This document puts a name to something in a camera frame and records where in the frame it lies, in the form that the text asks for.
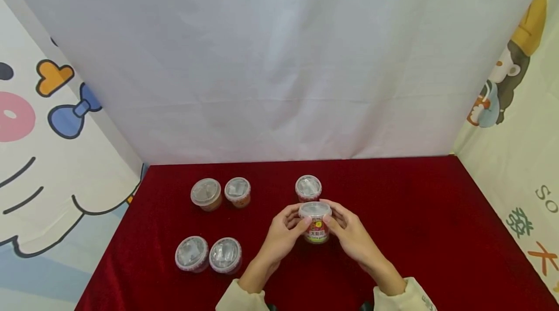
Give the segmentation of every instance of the beige sleeve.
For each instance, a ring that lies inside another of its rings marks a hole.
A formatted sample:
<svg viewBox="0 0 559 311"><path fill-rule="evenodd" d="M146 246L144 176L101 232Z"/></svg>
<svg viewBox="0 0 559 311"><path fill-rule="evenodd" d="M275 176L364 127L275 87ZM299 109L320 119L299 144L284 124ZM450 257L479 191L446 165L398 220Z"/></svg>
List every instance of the beige sleeve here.
<svg viewBox="0 0 559 311"><path fill-rule="evenodd" d="M437 311L415 278L404 279L408 285L400 295L387 296L378 287L373 289L375 311Z"/></svg>
<svg viewBox="0 0 559 311"><path fill-rule="evenodd" d="M216 311L268 311L264 303L264 291L258 294L248 294L238 284L239 279L233 279L221 300L215 307Z"/></svg>

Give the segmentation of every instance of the clear plastic lid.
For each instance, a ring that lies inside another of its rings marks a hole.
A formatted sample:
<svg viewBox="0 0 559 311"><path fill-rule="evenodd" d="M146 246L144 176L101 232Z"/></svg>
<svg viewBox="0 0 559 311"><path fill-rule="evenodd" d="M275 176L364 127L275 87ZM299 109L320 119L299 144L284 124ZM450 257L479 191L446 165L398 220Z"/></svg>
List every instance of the clear plastic lid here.
<svg viewBox="0 0 559 311"><path fill-rule="evenodd" d="M190 199L196 205L209 205L212 204L221 193L221 185L217 180L205 178L196 182L192 186L190 192Z"/></svg>
<svg viewBox="0 0 559 311"><path fill-rule="evenodd" d="M322 192L322 184L316 176L303 175L295 183L295 192L301 197L316 197Z"/></svg>
<svg viewBox="0 0 559 311"><path fill-rule="evenodd" d="M194 270L206 259L208 243L199 235L186 238L177 247L175 263L183 270Z"/></svg>
<svg viewBox="0 0 559 311"><path fill-rule="evenodd" d="M225 197L239 200L250 192L250 183L245 178L233 178L225 185Z"/></svg>
<svg viewBox="0 0 559 311"><path fill-rule="evenodd" d="M217 241L210 251L210 265L219 273L235 269L241 257L241 245L235 238L225 237Z"/></svg>
<svg viewBox="0 0 559 311"><path fill-rule="evenodd" d="M324 215L332 215L330 205L323 202L307 202L299 207L299 217L322 218Z"/></svg>

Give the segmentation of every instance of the orange ear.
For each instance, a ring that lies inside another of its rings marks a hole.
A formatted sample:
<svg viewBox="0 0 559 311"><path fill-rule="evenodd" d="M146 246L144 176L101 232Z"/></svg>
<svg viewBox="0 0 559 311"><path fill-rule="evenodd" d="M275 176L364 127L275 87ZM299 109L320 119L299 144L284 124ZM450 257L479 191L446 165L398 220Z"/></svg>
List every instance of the orange ear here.
<svg viewBox="0 0 559 311"><path fill-rule="evenodd" d="M44 98L50 97L74 77L74 69L69 65L59 67L51 60L41 60L37 64L41 79L37 83L37 93Z"/></svg>

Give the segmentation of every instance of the cup rim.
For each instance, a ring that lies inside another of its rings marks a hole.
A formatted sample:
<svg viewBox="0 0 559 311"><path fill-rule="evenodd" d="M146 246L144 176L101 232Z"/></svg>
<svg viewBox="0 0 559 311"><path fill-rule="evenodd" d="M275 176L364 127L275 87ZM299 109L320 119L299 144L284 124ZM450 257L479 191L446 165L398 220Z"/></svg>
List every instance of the cup rim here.
<svg viewBox="0 0 559 311"><path fill-rule="evenodd" d="M299 191L299 189L297 188L297 184L303 178L313 178L318 183L318 190L312 196L305 195L305 194L301 193L301 191ZM297 196L299 196L301 198L304 198L304 199L316 198L316 197L320 196L320 194L322 193L322 182L320 182L320 180L318 180L318 178L316 176L312 175L312 174L303 175L303 176L299 177L297 179L297 181L295 181L295 193L297 193Z"/></svg>
<svg viewBox="0 0 559 311"><path fill-rule="evenodd" d="M215 246L224 240L231 240L234 241L235 244L237 245L237 248L239 248L239 254L237 255L237 257L235 258L235 260L233 260L233 262L231 263L231 265L227 266L227 267L217 267L213 261L211 260L211 252L214 250ZM237 267L237 265L239 264L239 261L241 260L241 256L243 254L243 250L241 249L241 244L239 243L239 241L237 241L235 238L232 237L223 237L220 238L219 240L217 240L217 242L214 243L213 246L211 246L211 249L209 251L208 254L208 260L210 261L210 266L211 268L216 271L217 273L221 273L221 274L227 274L229 272L231 272L232 270L235 270L235 268Z"/></svg>
<svg viewBox="0 0 559 311"><path fill-rule="evenodd" d="M231 183L233 180L244 180L247 183L247 190L245 191L245 193L242 196L232 197L232 196L229 196L229 194L227 193L227 189L229 188L229 183ZM247 179L243 178L242 176L236 176L235 178L229 180L225 184L225 187L223 189L223 193L225 194L225 198L227 198L227 200L229 200L231 202L237 202L237 201L243 200L244 198L246 198L250 194L250 182Z"/></svg>
<svg viewBox="0 0 559 311"><path fill-rule="evenodd" d="M308 207L309 205L316 205L316 204L325 206L325 209L327 209L327 211L324 214L310 214L305 212L305 207ZM305 218L306 216L312 219L324 218L325 215L332 215L332 208L327 203L319 202L319 201L311 201L311 202L306 202L301 204L301 207L299 207L298 214L299 214L299 218Z"/></svg>
<svg viewBox="0 0 559 311"><path fill-rule="evenodd" d="M217 184L217 191L214 194L214 196L210 199L205 200L205 201L199 201L196 198L194 198L194 188L202 182L214 182L214 183ZM216 179L212 179L212 178L203 178L201 180L196 181L196 183L192 186L192 189L190 190L190 199L191 199L192 203L198 205L199 207L206 207L206 206L212 204L213 202L217 201L217 199L220 196L221 196L221 184L219 183L219 181L217 181Z"/></svg>
<svg viewBox="0 0 559 311"><path fill-rule="evenodd" d="M202 243L203 243L204 249L202 251L202 255L200 255L200 258L195 263L192 263L190 265L181 264L180 261L178 260L179 248L181 247L181 245L183 245L188 240L196 240L196 239L201 240ZM191 235L190 237L184 238L184 240L182 240L179 243L179 245L177 245L177 249L175 250L175 264L177 265L178 268L180 268L180 270L194 271L197 268L199 268L200 266L202 266L202 264L204 263L204 260L206 260L206 258L209 257L209 254L210 253L209 253L209 250L208 250L208 242L206 240L204 240L204 238L199 236L199 235Z"/></svg>

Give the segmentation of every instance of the person's left hand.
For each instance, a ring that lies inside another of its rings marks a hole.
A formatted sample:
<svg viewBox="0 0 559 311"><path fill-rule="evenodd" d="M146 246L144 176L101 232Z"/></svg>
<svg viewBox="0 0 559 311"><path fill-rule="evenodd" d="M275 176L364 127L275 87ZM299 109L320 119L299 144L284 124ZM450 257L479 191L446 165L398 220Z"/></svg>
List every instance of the person's left hand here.
<svg viewBox="0 0 559 311"><path fill-rule="evenodd" d="M299 218L299 207L301 203L288 205L272 219L268 235L256 257L274 267L274 270L311 224L310 218Z"/></svg>

